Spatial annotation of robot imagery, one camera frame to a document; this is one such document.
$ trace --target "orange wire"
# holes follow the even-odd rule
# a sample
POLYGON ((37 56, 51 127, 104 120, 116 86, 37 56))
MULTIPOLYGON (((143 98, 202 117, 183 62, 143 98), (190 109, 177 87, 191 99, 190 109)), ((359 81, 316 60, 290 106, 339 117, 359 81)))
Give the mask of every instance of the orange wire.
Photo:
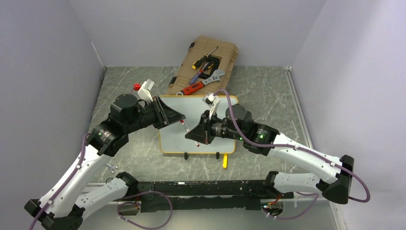
POLYGON ((279 194, 278 198, 276 198, 275 201, 269 202, 268 205, 274 205, 276 204, 276 202, 278 202, 278 200, 282 197, 282 194, 279 194))

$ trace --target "screwdriver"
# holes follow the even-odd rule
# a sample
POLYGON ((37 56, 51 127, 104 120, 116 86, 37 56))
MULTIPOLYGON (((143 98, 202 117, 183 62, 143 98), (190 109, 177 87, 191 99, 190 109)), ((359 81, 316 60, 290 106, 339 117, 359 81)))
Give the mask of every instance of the screwdriver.
POLYGON ((204 67, 203 69, 199 70, 199 72, 196 73, 196 75, 193 76, 193 78, 191 79, 191 81, 189 82, 189 85, 193 85, 197 82, 197 80, 199 79, 199 76, 201 73, 205 72, 208 69, 211 69, 214 65, 214 61, 209 61, 204 67))
POLYGON ((192 65, 192 68, 193 69, 199 68, 209 58, 209 55, 212 54, 217 48, 218 46, 214 48, 214 50, 212 50, 210 53, 204 55, 200 60, 195 61, 192 65))

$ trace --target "yellow marker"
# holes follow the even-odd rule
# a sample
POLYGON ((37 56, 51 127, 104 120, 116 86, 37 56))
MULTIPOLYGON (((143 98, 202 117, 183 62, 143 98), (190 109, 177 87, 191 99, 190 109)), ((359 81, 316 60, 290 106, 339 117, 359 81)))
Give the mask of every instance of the yellow marker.
POLYGON ((228 154, 226 153, 226 154, 224 154, 224 157, 223 157, 223 169, 227 168, 227 161, 228 161, 228 154))

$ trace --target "gray wall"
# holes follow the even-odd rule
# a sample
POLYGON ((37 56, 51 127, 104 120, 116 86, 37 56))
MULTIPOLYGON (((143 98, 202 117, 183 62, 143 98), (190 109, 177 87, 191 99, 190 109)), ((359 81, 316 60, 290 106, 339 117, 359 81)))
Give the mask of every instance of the gray wall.
POLYGON ((352 230, 406 226, 405 15, 402 0, 328 0, 293 65, 315 148, 353 156, 372 192, 342 207, 352 230))
POLYGON ((79 153, 103 68, 68 0, 0 5, 0 223, 27 229, 25 203, 79 153))
POLYGON ((291 66, 325 0, 70 0, 104 66, 178 66, 199 35, 238 65, 291 66))

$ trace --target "toolbox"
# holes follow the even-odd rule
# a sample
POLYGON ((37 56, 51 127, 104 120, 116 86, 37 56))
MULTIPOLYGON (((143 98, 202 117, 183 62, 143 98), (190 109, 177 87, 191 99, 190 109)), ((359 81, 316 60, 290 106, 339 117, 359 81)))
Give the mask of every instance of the toolbox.
POLYGON ((215 92, 218 89, 225 89, 231 77, 231 70, 236 62, 238 48, 234 43, 206 36, 199 36, 190 44, 185 59, 180 65, 175 77, 173 77, 169 83, 169 89, 166 92, 166 95, 176 95, 176 93, 188 87, 190 80, 203 67, 202 65, 198 69, 193 69, 192 65, 194 62, 201 59, 204 55, 207 55, 217 46, 218 48, 208 57, 208 61, 214 62, 213 67, 202 73, 199 76, 198 81, 207 79, 216 69, 224 71, 225 75, 220 78, 220 82, 210 83, 193 95, 206 95, 207 93, 215 92))

